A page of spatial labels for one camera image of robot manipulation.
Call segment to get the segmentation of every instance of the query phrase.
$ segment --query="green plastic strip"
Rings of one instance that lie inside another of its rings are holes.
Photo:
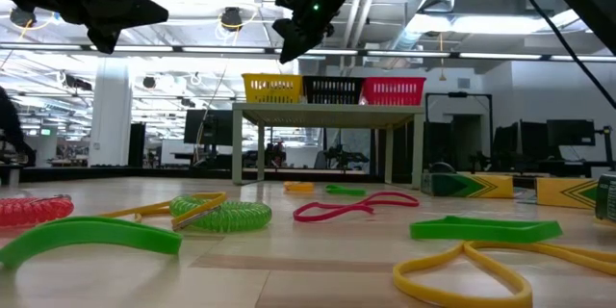
[[[336,185],[328,185],[325,187],[325,191],[327,193],[332,194],[347,194],[351,196],[364,196],[366,195],[366,191],[364,189],[349,189],[345,187],[340,187]]]
[[[0,263],[14,269],[35,255],[71,244],[117,244],[177,254],[182,236],[116,218],[62,218],[39,225],[5,245],[0,249]]]
[[[542,242],[562,235],[558,221],[517,221],[448,216],[410,226],[411,238],[487,241],[517,244]]]

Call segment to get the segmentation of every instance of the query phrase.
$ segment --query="wooden floor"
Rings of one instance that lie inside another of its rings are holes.
[[[370,193],[403,191],[369,185]],[[264,202],[268,228],[230,235],[186,233],[179,258],[114,245],[72,245],[48,251],[11,272],[0,270],[0,307],[44,308],[294,308],[430,307],[392,284],[394,263],[434,254],[456,241],[409,239],[410,222],[446,215],[557,219],[565,235],[555,243],[616,251],[616,231],[593,225],[592,211],[537,207],[513,200],[431,198],[411,192],[419,208],[376,206],[373,216],[352,214],[322,223],[298,223],[292,211],[313,200],[350,203],[352,197],[283,193],[281,183],[234,187],[230,181],[122,178],[22,185],[16,194],[69,193],[75,215],[94,215],[173,198],[181,193],[227,192]],[[165,217],[146,223],[169,228]],[[0,230],[0,246],[16,236]],[[486,251],[526,277],[535,307],[614,307],[616,277],[544,255]],[[413,276],[444,290],[485,296],[510,293],[465,258]]]

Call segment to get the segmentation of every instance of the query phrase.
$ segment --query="red basket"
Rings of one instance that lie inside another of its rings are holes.
[[[424,77],[368,77],[364,97],[369,105],[419,106]]]

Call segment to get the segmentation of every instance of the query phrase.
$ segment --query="plastic basket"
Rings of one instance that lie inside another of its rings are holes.
[[[308,103],[357,105],[363,78],[304,76]]]
[[[301,76],[246,73],[244,87],[247,102],[299,103]]]
[[[369,105],[418,106],[422,103],[424,77],[369,77],[364,97]]]

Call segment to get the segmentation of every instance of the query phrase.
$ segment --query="black basket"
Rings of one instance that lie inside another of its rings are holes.
[[[363,78],[304,76],[308,103],[357,105],[364,85]]]

